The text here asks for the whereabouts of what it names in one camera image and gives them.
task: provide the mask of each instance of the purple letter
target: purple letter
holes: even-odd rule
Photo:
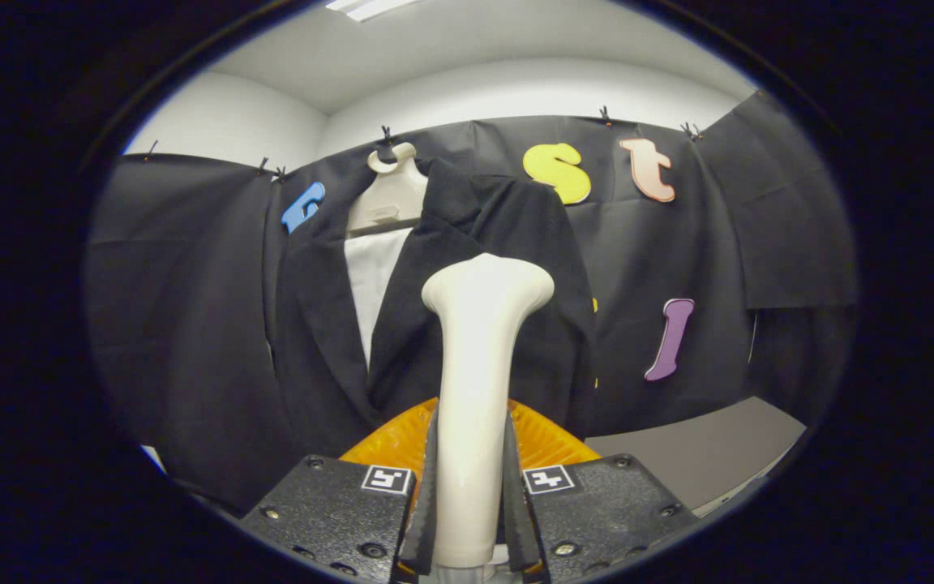
[[[665,315],[665,332],[662,345],[658,348],[655,363],[644,374],[647,381],[664,380],[675,371],[675,355],[679,352],[679,343],[683,340],[683,329],[687,326],[687,317],[694,311],[694,302],[689,298],[675,298],[665,303],[662,313]]]

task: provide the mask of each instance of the white ceiling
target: white ceiling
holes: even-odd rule
[[[504,59],[574,57],[649,67],[743,100],[752,85],[684,36],[608,0],[422,0],[357,23],[323,3],[211,71],[334,114],[425,75]]]

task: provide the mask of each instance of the foam letter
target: foam letter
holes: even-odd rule
[[[630,152],[633,165],[633,182],[641,192],[659,203],[675,199],[675,190],[661,182],[661,166],[671,169],[672,161],[660,154],[655,144],[646,138],[630,138],[619,143]]]
[[[663,380],[675,371],[675,356],[679,353],[679,343],[683,341],[683,329],[687,326],[687,317],[693,311],[694,302],[689,298],[675,298],[665,303],[662,309],[662,314],[665,315],[662,344],[658,348],[655,363],[644,374],[645,380]]]
[[[537,144],[525,153],[525,172],[535,182],[547,184],[560,195],[561,203],[579,203],[589,196],[593,186],[589,174],[576,164],[582,155],[568,144]]]

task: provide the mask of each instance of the white handle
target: white handle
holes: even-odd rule
[[[477,568],[492,559],[511,357],[525,317],[552,295],[546,270],[489,254],[423,285],[423,303],[442,323],[437,565]]]

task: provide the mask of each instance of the screw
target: screw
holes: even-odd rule
[[[378,546],[377,543],[364,543],[362,546],[359,546],[359,551],[367,558],[374,559],[383,558],[388,555],[385,548]]]
[[[577,553],[579,553],[579,547],[571,543],[571,541],[561,541],[561,543],[557,543],[557,547],[553,548],[553,555],[561,558],[574,556]]]
[[[309,552],[309,551],[308,551],[306,548],[304,548],[304,547],[295,546],[295,547],[291,547],[290,550],[293,550],[294,552],[297,552],[297,553],[301,554],[302,556],[305,556],[305,557],[308,558],[308,559],[315,560],[315,554]]]
[[[336,569],[337,572],[347,573],[349,576],[355,576],[355,569],[352,569],[351,566],[343,565],[342,563],[332,563],[330,568]]]
[[[590,565],[589,568],[583,569],[582,573],[594,573],[594,572],[597,572],[598,570],[607,568],[608,565],[609,564],[607,562],[597,562],[597,563],[594,563],[594,565]]]

